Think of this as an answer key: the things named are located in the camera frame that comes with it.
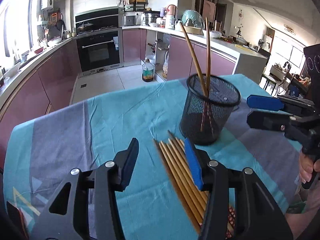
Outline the person right hand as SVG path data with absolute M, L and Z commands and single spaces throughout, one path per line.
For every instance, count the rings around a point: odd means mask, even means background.
M 313 173 L 313 161 L 310 157 L 300 152 L 299 154 L 299 177 L 303 184 L 309 182 Z

